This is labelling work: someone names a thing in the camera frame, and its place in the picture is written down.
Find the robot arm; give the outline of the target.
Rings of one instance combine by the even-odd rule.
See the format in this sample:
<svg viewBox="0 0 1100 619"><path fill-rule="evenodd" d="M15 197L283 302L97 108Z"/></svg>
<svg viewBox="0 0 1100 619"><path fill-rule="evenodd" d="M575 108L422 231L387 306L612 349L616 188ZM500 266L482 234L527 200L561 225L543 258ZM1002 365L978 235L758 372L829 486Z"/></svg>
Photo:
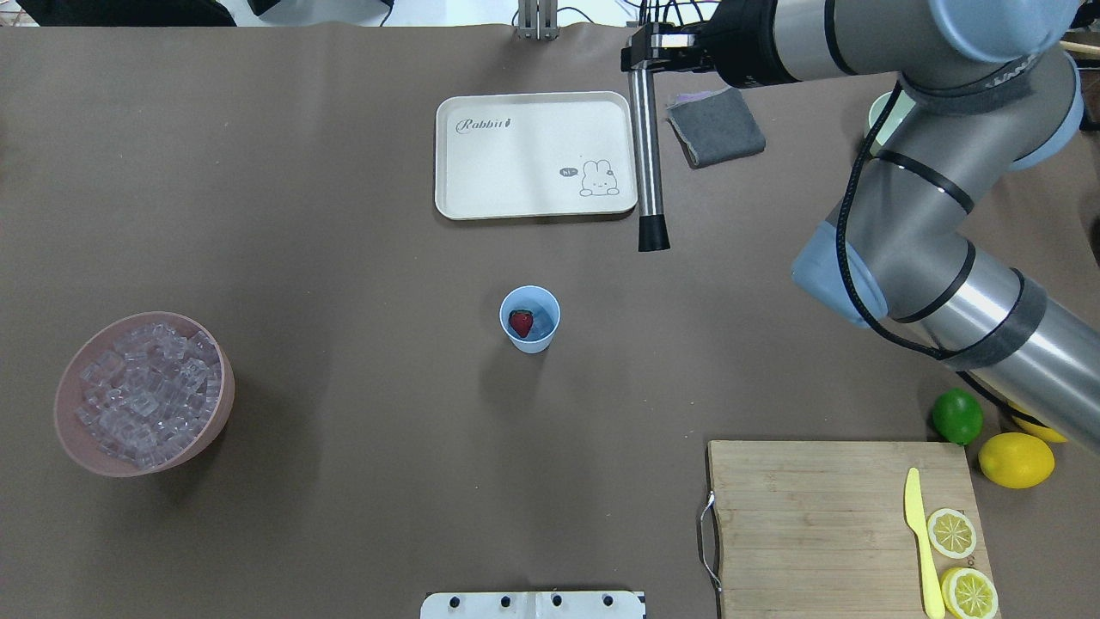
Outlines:
<svg viewBox="0 0 1100 619"><path fill-rule="evenodd" d="M1046 161L1084 117L1060 48L1077 1L722 1L704 22L644 22L622 48L632 88L718 73L734 88L895 73L913 109L849 181L792 277L853 324L972 377L1097 451L1097 332L1040 283L958 234L1007 172Z"/></svg>

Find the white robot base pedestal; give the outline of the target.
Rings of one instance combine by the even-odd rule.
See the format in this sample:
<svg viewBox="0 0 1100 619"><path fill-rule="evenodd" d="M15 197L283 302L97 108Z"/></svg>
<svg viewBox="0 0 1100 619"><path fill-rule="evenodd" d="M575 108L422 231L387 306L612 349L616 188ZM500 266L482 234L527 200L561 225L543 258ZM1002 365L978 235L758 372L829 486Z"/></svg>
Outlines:
<svg viewBox="0 0 1100 619"><path fill-rule="evenodd" d="M637 592L436 592L420 618L645 618Z"/></svg>

